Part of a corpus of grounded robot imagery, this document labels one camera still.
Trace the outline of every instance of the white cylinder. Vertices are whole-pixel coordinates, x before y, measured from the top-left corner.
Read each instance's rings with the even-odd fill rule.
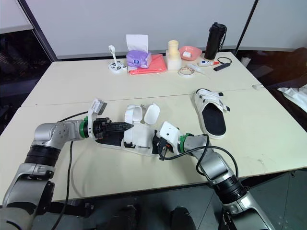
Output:
[[[241,58],[241,63],[243,64],[243,66],[248,66],[249,62],[250,62],[251,58],[250,57],[242,57]]]
[[[175,56],[178,54],[178,46],[179,46],[179,42],[176,40],[171,40],[168,42],[168,52],[170,54],[170,56]]]

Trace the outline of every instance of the pink towel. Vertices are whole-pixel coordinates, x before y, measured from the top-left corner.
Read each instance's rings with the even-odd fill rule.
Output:
[[[130,74],[141,74],[141,73],[160,73],[166,71],[166,65],[162,54],[152,54],[152,62],[148,69],[137,68],[130,70]]]

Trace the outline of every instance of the black cable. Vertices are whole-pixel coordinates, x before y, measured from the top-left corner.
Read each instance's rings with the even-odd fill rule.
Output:
[[[228,152],[227,150],[225,150],[225,149],[223,149],[223,148],[221,148],[221,147],[218,147],[218,146],[212,146],[212,145],[209,145],[209,146],[208,146],[208,148],[209,148],[209,149],[217,149],[217,150],[221,150],[221,151],[223,151],[224,153],[226,153],[228,156],[230,156],[230,158],[232,159],[232,161],[233,161],[233,163],[234,163],[234,165],[235,165],[235,169],[236,169],[236,177],[239,177],[239,169],[238,169],[238,165],[237,165],[237,163],[236,163],[236,160],[235,160],[234,156],[233,156],[233,155],[231,155],[231,153],[230,153],[230,152]]]
[[[64,207],[63,207],[57,221],[55,222],[55,224],[53,225],[51,230],[55,230],[56,227],[58,226],[59,222],[61,221],[61,219],[64,215],[64,212],[65,212],[65,209],[66,209],[66,206],[67,206],[67,203],[68,203],[69,184],[70,184],[70,176],[71,176],[72,144],[73,144],[73,141],[71,141],[71,146],[70,146],[70,150],[69,150],[69,165],[68,165],[68,171],[67,171],[67,189],[66,189],[65,204],[64,204]]]
[[[200,166],[200,164],[201,164],[202,159],[203,159],[204,156],[206,155],[206,152],[207,152],[207,149],[208,149],[208,146],[209,146],[209,136],[208,136],[208,134],[204,134],[204,135],[205,135],[205,137],[207,138],[206,147],[205,147],[205,149],[203,150],[203,153],[202,153],[200,159],[198,160],[198,162],[197,162],[197,164],[196,164],[196,171],[197,171],[200,175],[202,175],[202,176],[204,176],[205,174],[203,174],[203,173],[199,170],[199,166]]]
[[[219,59],[220,58],[225,58],[225,59],[228,59],[230,62],[228,62],[229,64],[231,64],[232,63],[232,60],[230,59],[230,58],[227,58],[227,57],[219,57],[218,59],[217,59],[217,61],[219,61],[221,64],[225,64],[224,62],[221,62]]]
[[[238,165],[237,165],[236,160],[235,160],[235,158],[233,157],[233,155],[231,155],[230,152],[228,152],[227,150],[225,150],[225,149],[223,149],[223,148],[221,148],[221,147],[218,147],[218,146],[211,146],[211,145],[208,146],[208,144],[209,144],[208,142],[209,142],[209,138],[207,138],[206,146],[200,146],[200,147],[197,147],[197,148],[194,148],[194,149],[190,149],[190,150],[188,150],[188,151],[186,151],[186,152],[183,152],[183,153],[181,153],[181,154],[179,154],[179,155],[176,155],[176,156],[173,156],[173,157],[165,157],[165,156],[163,156],[160,152],[159,152],[159,156],[160,156],[160,159],[162,159],[162,160],[174,160],[174,159],[176,159],[176,158],[179,158],[179,157],[182,157],[182,156],[184,156],[184,155],[187,155],[187,154],[189,154],[189,153],[191,153],[191,152],[194,152],[194,151],[197,151],[197,150],[201,150],[201,149],[205,149],[204,152],[202,153],[200,159],[198,160],[198,162],[197,162],[197,164],[196,164],[196,171],[197,171],[200,175],[203,175],[203,176],[204,176],[204,174],[203,174],[202,172],[200,172],[199,166],[200,166],[201,161],[202,161],[202,159],[204,158],[204,156],[205,156],[205,154],[206,154],[206,152],[207,152],[207,149],[217,149],[217,150],[221,150],[221,151],[225,152],[228,156],[230,156],[231,160],[233,161],[233,163],[234,163],[234,165],[235,165],[236,177],[239,177]]]
[[[75,116],[79,116],[79,115],[86,114],[86,113],[87,113],[87,111],[82,112],[82,113],[79,113],[79,114],[75,114],[75,115],[66,117],[66,118],[64,118],[64,119],[62,119],[62,120],[60,120],[60,121],[58,121],[58,122],[66,121],[66,120],[71,119],[71,118],[73,118],[73,117],[75,117]]]

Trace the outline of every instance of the green ring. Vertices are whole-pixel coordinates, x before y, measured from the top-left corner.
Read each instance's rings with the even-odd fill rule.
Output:
[[[85,124],[85,121],[82,121],[79,125],[79,133],[80,133],[80,136],[83,137],[83,138],[85,138],[85,134],[84,134],[84,131],[83,131],[84,124]]]
[[[190,135],[190,133],[186,133],[184,136],[180,137],[180,153],[184,152],[183,144],[186,140],[186,138]]]

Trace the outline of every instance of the white sandal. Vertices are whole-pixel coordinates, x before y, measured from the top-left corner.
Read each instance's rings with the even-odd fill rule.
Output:
[[[226,133],[224,111],[230,111],[230,108],[222,103],[221,96],[221,92],[206,89],[198,89],[194,95],[201,128],[213,139],[223,138]]]

